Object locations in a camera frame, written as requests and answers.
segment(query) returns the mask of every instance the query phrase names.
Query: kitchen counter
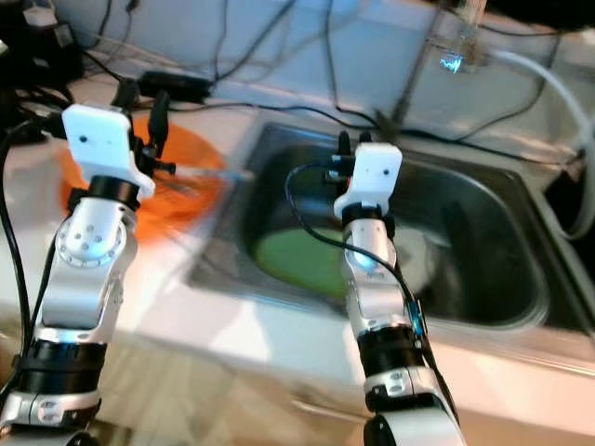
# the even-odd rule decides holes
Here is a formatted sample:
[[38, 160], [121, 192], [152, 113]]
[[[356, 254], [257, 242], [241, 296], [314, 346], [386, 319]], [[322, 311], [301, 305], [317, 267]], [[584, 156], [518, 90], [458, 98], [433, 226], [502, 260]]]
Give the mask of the kitchen counter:
[[[114, 85], [102, 76], [93, 79], [74, 85], [74, 95], [78, 100], [105, 102], [112, 96]], [[173, 113], [171, 117], [173, 123], [211, 142], [231, 167], [242, 164], [261, 127], [271, 120], [338, 131], [336, 126], [320, 120], [247, 109]], [[552, 167], [469, 149], [453, 152], [452, 147], [439, 143], [425, 147], [445, 156], [518, 172], [538, 206], [543, 205], [539, 190], [556, 174]], [[61, 220], [60, 169], [55, 151], [56, 146], [48, 144], [17, 148], [7, 161], [8, 205], [20, 241], [31, 299], [40, 280], [46, 246]], [[554, 224], [551, 214], [546, 213], [544, 218]], [[139, 247], [126, 275], [125, 302], [116, 338], [132, 345], [151, 340], [164, 346], [164, 355], [174, 348], [185, 355], [215, 355], [221, 361], [296, 379], [358, 387], [364, 376], [345, 320], [196, 289], [184, 281], [216, 222], [217, 211], [196, 222], [190, 230]], [[556, 243], [568, 257], [584, 291], [595, 294], [568, 244], [559, 237]], [[4, 315], [16, 313], [17, 294], [4, 240], [0, 253], [5, 285], [0, 305]], [[580, 334], [567, 336], [575, 336], [576, 342], [585, 341]], [[433, 347], [461, 409], [595, 436], [595, 425], [589, 416], [595, 400], [595, 364], [585, 361], [561, 368], [448, 342], [433, 342]]]

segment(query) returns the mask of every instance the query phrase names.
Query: robotic arm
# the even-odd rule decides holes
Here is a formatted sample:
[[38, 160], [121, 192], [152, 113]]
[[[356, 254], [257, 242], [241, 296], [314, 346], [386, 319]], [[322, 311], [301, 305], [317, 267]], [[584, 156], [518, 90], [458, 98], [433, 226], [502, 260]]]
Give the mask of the robotic arm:
[[465, 441], [448, 389], [430, 367], [433, 356], [425, 360], [430, 345], [420, 306], [408, 301], [412, 296], [404, 289], [385, 224], [402, 159], [390, 144], [360, 144], [349, 187], [334, 206], [345, 242], [397, 271], [391, 274], [370, 256], [345, 250], [347, 310], [366, 377], [366, 406], [376, 414], [365, 425], [364, 444], [461, 446]]
[[[167, 97], [160, 101], [166, 113]], [[62, 120], [89, 189], [58, 229], [33, 342], [0, 415], [2, 446], [97, 445], [84, 429], [99, 410], [99, 375], [137, 252], [135, 211], [162, 166], [166, 115], [165, 136], [147, 146], [114, 107], [72, 105]]]

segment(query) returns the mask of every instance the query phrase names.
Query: wooden floor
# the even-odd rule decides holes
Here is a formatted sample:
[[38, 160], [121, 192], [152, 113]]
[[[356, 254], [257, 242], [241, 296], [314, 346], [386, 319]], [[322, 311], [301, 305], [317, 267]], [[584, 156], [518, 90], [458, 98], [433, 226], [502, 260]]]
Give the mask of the wooden floor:
[[[0, 333], [4, 382], [18, 330], [4, 326]], [[304, 384], [247, 372], [216, 358], [120, 341], [108, 350], [100, 382], [103, 404], [91, 427], [102, 446], [363, 444], [363, 425], [357, 419], [306, 413], [296, 405], [306, 401], [364, 420], [368, 414], [359, 389]], [[460, 417], [470, 446], [595, 445], [595, 438], [478, 413]]]

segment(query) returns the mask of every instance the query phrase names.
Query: faucet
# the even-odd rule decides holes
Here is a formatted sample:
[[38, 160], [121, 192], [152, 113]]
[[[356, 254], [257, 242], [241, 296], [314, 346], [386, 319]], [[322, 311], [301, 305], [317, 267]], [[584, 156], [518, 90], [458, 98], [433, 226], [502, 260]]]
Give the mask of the faucet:
[[474, 72], [481, 62], [482, 52], [477, 42], [477, 27], [482, 22], [487, 0], [462, 0], [456, 14], [462, 22], [454, 39], [447, 43], [440, 66], [445, 70]]

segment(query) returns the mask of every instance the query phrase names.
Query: black cable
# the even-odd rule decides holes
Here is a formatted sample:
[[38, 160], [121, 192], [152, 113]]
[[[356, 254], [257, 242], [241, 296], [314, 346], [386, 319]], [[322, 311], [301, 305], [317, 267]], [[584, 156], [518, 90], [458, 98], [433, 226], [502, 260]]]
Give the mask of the black cable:
[[133, 10], [134, 9], [129, 9], [128, 7], [126, 7], [126, 26], [124, 28], [124, 35], [122, 36], [122, 39], [120, 40], [120, 42], [118, 42], [118, 46], [116, 47], [116, 49], [110, 53], [110, 56], [108, 57], [107, 61], [104, 63], [104, 65], [106, 67], [118, 55], [118, 53], [120, 51], [122, 51], [122, 48], [124, 47], [124, 45], [126, 45], [128, 43], [128, 39], [130, 38], [130, 32], [132, 31], [132, 11]]
[[401, 135], [406, 135], [406, 136], [416, 137], [416, 138], [428, 138], [428, 139], [433, 139], [433, 140], [438, 141], [438, 142], [444, 142], [446, 144], [456, 144], [456, 145], [459, 145], [459, 146], [469, 147], [470, 149], [475, 149], [475, 150], [478, 150], [478, 151], [485, 151], [486, 153], [493, 153], [495, 155], [504, 156], [506, 158], [510, 158], [510, 159], [513, 159], [513, 160], [520, 160], [520, 161], [525, 161], [527, 163], [533, 163], [533, 164], [543, 164], [543, 165], [556, 165], [556, 166], [559, 166], [561, 163], [568, 163], [568, 162], [571, 161], [571, 160], [566, 160], [566, 161], [548, 161], [548, 160], [541, 160], [541, 159], [538, 159], [538, 158], [532, 158], [532, 157], [525, 156], [525, 155], [516, 155], [514, 153], [506, 153], [505, 151], [499, 151], [499, 150], [496, 150], [496, 149], [489, 149], [487, 147], [480, 146], [478, 144], [473, 144], [471, 142], [456, 141], [454, 139], [441, 137], [440, 135], [436, 135], [436, 134], [427, 132], [425, 130], [406, 129], [406, 130], [403, 130], [401, 132]]
[[110, 16], [112, 14], [112, 6], [113, 0], [107, 0], [105, 5], [105, 13], [103, 14], [103, 19], [101, 19], [101, 24], [99, 25], [99, 30], [97, 32], [98, 36], [95, 38], [95, 42], [93, 42], [89, 46], [86, 46], [85, 49], [93, 49], [101, 42], [101, 38], [105, 34], [105, 27], [107, 26], [108, 20], [110, 19]]
[[338, 242], [336, 240], [325, 237], [323, 234], [316, 232], [316, 230], [314, 230], [306, 222], [306, 220], [304, 219], [302, 214], [300, 214], [300, 212], [298, 210], [298, 206], [296, 205], [296, 202], [294, 200], [293, 194], [291, 193], [291, 180], [294, 176], [298, 175], [299, 173], [304, 172], [309, 169], [314, 169], [314, 168], [334, 170], [335, 166], [333, 164], [325, 164], [325, 163], [310, 163], [310, 164], [303, 164], [298, 167], [295, 167], [294, 169], [292, 169], [289, 172], [289, 174], [287, 175], [287, 177], [285, 179], [285, 198], [286, 198], [287, 202], [289, 203], [289, 206], [291, 208], [291, 213], [293, 214], [294, 218], [297, 220], [297, 223], [299, 223], [299, 226], [301, 226], [301, 228], [303, 228], [314, 239], [318, 240], [319, 242], [330, 244], [332, 246], [335, 246], [335, 247], [343, 249], [343, 250], [349, 250], [354, 253], [358, 253], [363, 256], [366, 256], [366, 257], [374, 260], [375, 262], [377, 262], [378, 265], [380, 265], [384, 269], [386, 269], [392, 275], [392, 277], [394, 277], [396, 279], [397, 283], [399, 283], [401, 289], [403, 290], [404, 301], [405, 301], [405, 304], [408, 305], [408, 308], [410, 310], [412, 309], [412, 307], [419, 309], [419, 312], [418, 312], [418, 316], [420, 319], [419, 322], [422, 324], [421, 338], [423, 340], [423, 346], [422, 346], [423, 356], [426, 359], [428, 366], [436, 374], [436, 379], [438, 380], [438, 384], [441, 388], [441, 391], [444, 394], [444, 397], [446, 398], [446, 402], [448, 403], [451, 411], [453, 412], [453, 416], [455, 417], [456, 421], [458, 422], [458, 413], [456, 412], [455, 402], [454, 402], [453, 397], [450, 393], [448, 385], [446, 385], [446, 381], [444, 380], [442, 374], [440, 373], [440, 371], [438, 369], [438, 364], [436, 363], [434, 354], [431, 350], [430, 340], [428, 339], [428, 327], [426, 325], [426, 321], [425, 321], [423, 312], [421, 312], [421, 305], [417, 301], [417, 299], [413, 296], [413, 294], [411, 293], [411, 290], [407, 286], [400, 269], [397, 266], [395, 266], [395, 267], [392, 266], [391, 264], [382, 260], [380, 257], [376, 256], [375, 254], [373, 254], [365, 249], [359, 248], [357, 246], [353, 246], [352, 244], [349, 244], [349, 243]]
[[[15, 232], [10, 223], [10, 215], [7, 208], [7, 199], [4, 190], [4, 171], [7, 162], [8, 152], [10, 146], [17, 139], [21, 132], [26, 132], [31, 128], [38, 127], [39, 122], [36, 120], [29, 120], [20, 123], [16, 127], [7, 131], [7, 135], [0, 144], [0, 219], [2, 220], [2, 228], [7, 237], [8, 248], [12, 257], [12, 265], [15, 270], [15, 279], [17, 281], [17, 289], [19, 292], [19, 307], [20, 307], [20, 355], [24, 357], [27, 354], [29, 345], [31, 343], [32, 328], [31, 316], [29, 309], [29, 296], [27, 294], [27, 283], [25, 281], [25, 273], [22, 267], [22, 260], [20, 258], [19, 244]], [[4, 404], [7, 392], [12, 388], [19, 378], [19, 371], [15, 369], [8, 381], [0, 390], [0, 406]]]
[[546, 32], [546, 33], [516, 33], [513, 31], [498, 30], [498, 28], [492, 28], [491, 26], [485, 25], [483, 23], [481, 23], [479, 26], [483, 30], [489, 31], [490, 33], [508, 35], [510, 37], [546, 37], [549, 35], [559, 35], [560, 34], [559, 31], [552, 31], [552, 32]]
[[333, 48], [331, 46], [331, 17], [333, 14], [333, 4], [335, 0], [328, 0], [326, 4], [326, 11], [324, 13], [324, 53], [326, 56], [326, 66], [327, 66], [327, 73], [328, 73], [328, 83], [331, 90], [331, 95], [333, 98], [333, 105], [338, 112], [351, 114], [353, 116], [358, 116], [368, 123], [370, 123], [374, 128], [379, 128], [378, 122], [368, 116], [367, 114], [356, 111], [346, 109], [341, 107], [339, 100], [338, 100], [338, 86], [337, 86], [337, 72], [335, 70], [335, 61], [333, 59]]
[[62, 99], [58, 96], [46, 91], [44, 88], [40, 86], [34, 85], [27, 92], [31, 95], [31, 99], [35, 100], [37, 103], [45, 103], [47, 105], [53, 105], [60, 109], [67, 109], [73, 102], [68, 99]]
[[328, 113], [326, 111], [319, 110], [319, 109], [316, 109], [314, 107], [310, 107], [307, 105], [276, 106], [276, 105], [257, 104], [257, 103], [253, 103], [253, 102], [222, 102], [220, 104], [206, 104], [206, 105], [202, 105], [200, 107], [192, 107], [190, 109], [178, 109], [175, 107], [170, 107], [169, 110], [171, 112], [202, 112], [202, 111], [211, 110], [211, 109], [224, 109], [224, 108], [228, 108], [228, 107], [246, 107], [246, 108], [252, 108], [252, 109], [271, 110], [273, 112], [293, 112], [293, 111], [312, 112], [312, 113], [320, 114], [320, 115], [324, 116], [325, 118], [330, 119], [331, 121], [334, 121], [340, 125], [343, 125], [344, 127], [351, 128], [354, 130], [368, 130], [368, 131], [376, 130], [374, 127], [371, 127], [369, 125], [355, 125], [355, 124], [348, 123], [346, 121], [343, 121], [340, 118], [337, 118], [336, 116], [332, 115], [331, 113]]
[[110, 70], [105, 63], [103, 63], [101, 60], [97, 59], [95, 56], [93, 56], [92, 54], [90, 54], [88, 51], [82, 50], [81, 52], [83, 53], [83, 55], [85, 55], [88, 58], [90, 58], [98, 67], [100, 67], [103, 71], [105, 71], [106, 73], [108, 73], [116, 81], [120, 82], [122, 80], [122, 76], [120, 74], [118, 74], [117, 72], [113, 72], [112, 70]]
[[[553, 46], [549, 52], [548, 60], [545, 63], [545, 65], [548, 67], [548, 69], [551, 69], [551, 67], [553, 66], [554, 60], [556, 59], [556, 54], [558, 53], [558, 48], [560, 47], [560, 43], [562, 41], [561, 34], [556, 33], [555, 35], [556, 35], [556, 39], [554, 40]], [[517, 110], [507, 112], [501, 116], [498, 116], [494, 119], [489, 120], [486, 123], [476, 126], [474, 129], [470, 130], [465, 135], [454, 138], [453, 141], [460, 142], [465, 139], [471, 138], [489, 126], [501, 123], [502, 121], [507, 121], [508, 119], [517, 117], [521, 114], [528, 112], [537, 104], [537, 102], [541, 98], [541, 95], [543, 94], [544, 90], [546, 89], [546, 85], [547, 85], [546, 80], [544, 78], [539, 78], [539, 80], [537, 81], [536, 88], [535, 88], [535, 93], [530, 98], [529, 102], [522, 105]]]
[[213, 55], [213, 73], [214, 78], [219, 79], [219, 56], [221, 55], [221, 49], [223, 48], [223, 43], [227, 38], [227, 28], [228, 28], [228, 15], [230, 11], [230, 0], [223, 0], [223, 6], [221, 9], [221, 15], [223, 17], [222, 26], [221, 26], [221, 35], [217, 40], [215, 45], [215, 53]]
[[64, 84], [64, 85], [57, 85], [53, 87], [54, 90], [58, 91], [62, 96], [64, 96], [64, 98], [66, 98], [66, 100], [68, 100], [71, 104], [74, 104], [74, 95], [73, 92], [70, 90], [70, 88]]
[[224, 72], [223, 74], [216, 76], [213, 80], [213, 84], [217, 82], [227, 79], [228, 77], [234, 75], [238, 70], [240, 70], [252, 57], [252, 55], [257, 51], [260, 47], [262, 42], [267, 38], [267, 36], [271, 33], [271, 31], [277, 26], [277, 24], [285, 17], [285, 15], [289, 12], [289, 10], [296, 4], [298, 0], [288, 0], [285, 4], [277, 11], [277, 13], [273, 16], [271, 21], [265, 26], [265, 28], [260, 32], [256, 40], [252, 43], [252, 45], [248, 48], [245, 54], [238, 60], [233, 67], [229, 70]]
[[407, 285], [405, 284], [403, 276], [401, 274], [397, 273], [397, 271], [395, 270], [393, 265], [382, 260], [380, 257], [376, 256], [375, 254], [373, 254], [363, 248], [359, 248], [357, 246], [353, 246], [352, 244], [345, 243], [345, 242], [338, 242], [337, 240], [333, 240], [329, 237], [324, 236], [323, 234], [316, 232], [308, 224], [308, 222], [306, 222], [306, 220], [304, 220], [304, 217], [302, 216], [302, 214], [300, 214], [298, 206], [296, 205], [296, 201], [294, 200], [293, 194], [291, 193], [291, 180], [296, 175], [298, 175], [306, 170], [310, 170], [310, 169], [335, 170], [336, 167], [330, 163], [328, 163], [328, 164], [309, 163], [309, 164], [299, 165], [298, 167], [295, 167], [294, 169], [292, 169], [289, 172], [289, 174], [287, 174], [287, 177], [285, 179], [285, 198], [286, 198], [287, 202], [289, 203], [289, 207], [291, 208], [291, 213], [293, 214], [294, 218], [297, 220], [297, 223], [299, 223], [299, 226], [301, 226], [306, 232], [309, 233], [310, 236], [312, 236], [314, 239], [318, 240], [319, 242], [330, 244], [332, 246], [335, 246], [336, 248], [347, 249], [349, 251], [353, 251], [354, 253], [361, 254], [363, 256], [369, 257], [370, 259], [374, 260], [375, 262], [378, 263], [378, 265], [380, 265], [384, 269], [386, 269], [396, 279], [397, 283], [399, 283], [401, 288], [403, 288], [405, 298], [408, 301], [408, 303], [410, 303], [410, 304], [415, 303], [416, 300], [413, 297], [413, 295], [411, 294], [411, 292], [405, 291], [405, 289], [406, 290], [409, 290], [409, 289], [407, 288]]
[[52, 270], [52, 262], [54, 261], [54, 255], [56, 254], [56, 234], [52, 239], [51, 244], [47, 248], [46, 263], [44, 264], [44, 271], [41, 276], [39, 283], [39, 290], [37, 292], [37, 299], [35, 299], [35, 306], [33, 307], [33, 313], [31, 314], [31, 332], [35, 328], [35, 322], [39, 315], [39, 309], [41, 308], [42, 301], [44, 299], [44, 293], [46, 292], [47, 282], [49, 281], [49, 273]]

